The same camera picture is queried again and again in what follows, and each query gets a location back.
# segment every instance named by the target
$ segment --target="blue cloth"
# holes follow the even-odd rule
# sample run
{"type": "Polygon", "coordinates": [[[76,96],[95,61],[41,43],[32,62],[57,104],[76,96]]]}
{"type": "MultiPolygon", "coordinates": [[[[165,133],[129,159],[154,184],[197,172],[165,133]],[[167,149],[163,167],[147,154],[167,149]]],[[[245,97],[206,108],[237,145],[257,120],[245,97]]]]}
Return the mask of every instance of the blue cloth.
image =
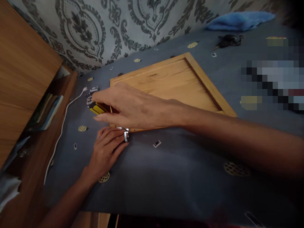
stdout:
{"type": "Polygon", "coordinates": [[[260,23],[270,21],[275,15],[268,12],[235,12],[215,18],[206,29],[246,31],[256,28],[260,23]]]}

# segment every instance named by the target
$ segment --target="wooden cabinet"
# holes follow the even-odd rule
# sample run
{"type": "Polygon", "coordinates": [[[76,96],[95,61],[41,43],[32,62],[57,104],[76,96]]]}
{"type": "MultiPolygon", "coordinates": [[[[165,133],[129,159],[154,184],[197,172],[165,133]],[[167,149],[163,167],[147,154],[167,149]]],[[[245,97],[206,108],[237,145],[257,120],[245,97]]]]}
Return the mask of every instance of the wooden cabinet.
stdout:
{"type": "Polygon", "coordinates": [[[0,0],[0,167],[63,60],[0,0]]]}

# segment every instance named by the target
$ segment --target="white cable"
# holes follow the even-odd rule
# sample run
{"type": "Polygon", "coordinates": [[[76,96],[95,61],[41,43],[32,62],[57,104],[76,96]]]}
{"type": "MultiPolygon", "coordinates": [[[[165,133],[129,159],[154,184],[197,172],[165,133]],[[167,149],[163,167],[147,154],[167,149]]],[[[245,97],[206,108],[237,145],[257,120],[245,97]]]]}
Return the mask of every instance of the white cable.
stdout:
{"type": "MultiPolygon", "coordinates": [[[[73,103],[73,102],[76,101],[78,98],[80,98],[81,95],[83,94],[83,92],[84,92],[84,91],[87,91],[87,89],[88,89],[87,87],[84,87],[83,90],[82,90],[82,92],[81,92],[81,94],[80,94],[78,97],[76,97],[74,100],[72,100],[72,101],[67,105],[67,108],[69,107],[69,105],[70,105],[71,103],[73,103]]],[[[63,123],[62,123],[62,126],[61,126],[61,133],[60,133],[60,135],[59,135],[59,137],[58,137],[58,139],[57,139],[57,142],[56,142],[56,144],[55,144],[55,148],[54,148],[53,155],[52,155],[52,157],[51,157],[51,159],[50,159],[50,161],[49,161],[49,163],[48,163],[48,165],[47,165],[47,170],[45,171],[45,176],[44,176],[43,185],[45,185],[45,180],[47,179],[47,175],[48,175],[48,169],[50,168],[51,162],[52,162],[53,157],[54,157],[55,152],[56,152],[57,144],[58,144],[59,139],[60,139],[60,137],[61,137],[61,135],[62,135],[62,130],[63,130],[64,121],[66,120],[66,116],[67,116],[67,108],[66,108],[66,112],[65,112],[65,114],[64,114],[63,123]]]]}

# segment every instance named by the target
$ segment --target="wallpaper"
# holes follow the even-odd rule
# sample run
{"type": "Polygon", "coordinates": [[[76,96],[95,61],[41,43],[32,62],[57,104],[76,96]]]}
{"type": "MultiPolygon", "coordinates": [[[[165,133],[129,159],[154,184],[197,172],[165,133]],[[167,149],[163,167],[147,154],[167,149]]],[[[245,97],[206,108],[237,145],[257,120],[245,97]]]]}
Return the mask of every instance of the wallpaper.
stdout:
{"type": "Polygon", "coordinates": [[[203,28],[234,11],[278,12],[276,0],[8,0],[64,59],[86,74],[203,28]]]}

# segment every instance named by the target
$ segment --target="table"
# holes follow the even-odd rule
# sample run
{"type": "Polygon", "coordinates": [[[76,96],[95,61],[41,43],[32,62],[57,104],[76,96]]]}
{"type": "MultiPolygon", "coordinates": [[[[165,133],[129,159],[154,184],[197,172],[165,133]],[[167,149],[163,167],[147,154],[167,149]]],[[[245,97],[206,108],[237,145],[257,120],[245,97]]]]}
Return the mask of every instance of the table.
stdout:
{"type": "MultiPolygon", "coordinates": [[[[239,118],[272,126],[297,135],[304,135],[304,117],[292,111],[278,110],[277,104],[261,104],[257,111],[246,111],[240,105],[243,95],[249,95],[241,74],[246,60],[283,60],[291,47],[267,48],[266,37],[299,37],[287,27],[271,21],[244,32],[242,45],[217,49],[212,57],[219,35],[229,32],[198,30],[166,43],[130,55],[80,77],[73,97],[83,87],[89,89],[110,86],[110,79],[119,73],[131,72],[145,66],[190,52],[210,80],[224,96],[239,118]],[[199,41],[194,48],[187,48],[199,41]]],[[[62,138],[54,157],[54,165],[44,187],[48,205],[54,205],[77,180],[89,163],[97,131],[107,126],[93,119],[95,114],[86,107],[86,97],[73,103],[68,112],[62,138]],[[78,131],[81,125],[89,129],[78,131]]],[[[244,212],[250,211],[266,227],[289,227],[297,216],[296,209],[280,190],[281,181],[253,169],[248,178],[228,175],[223,164],[239,162],[224,151],[206,146],[206,140],[183,129],[170,128],[138,132],[131,135],[129,146],[120,155],[110,171],[107,182],[97,183],[82,210],[118,214],[206,220],[221,211],[227,221],[253,225],[244,212]],[[153,144],[161,141],[157,148],[153,144]]]]}

